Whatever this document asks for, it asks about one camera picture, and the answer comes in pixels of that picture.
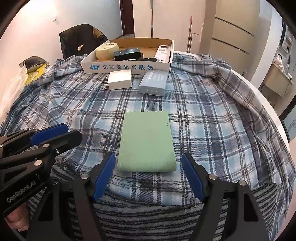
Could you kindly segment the person's left hand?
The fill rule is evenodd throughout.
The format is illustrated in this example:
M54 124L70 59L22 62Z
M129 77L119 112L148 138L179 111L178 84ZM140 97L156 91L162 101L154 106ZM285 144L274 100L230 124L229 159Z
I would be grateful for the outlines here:
M16 210L10 213L5 220L11 229L15 229L19 232L28 230L30 220L27 205L24 203L19 206Z

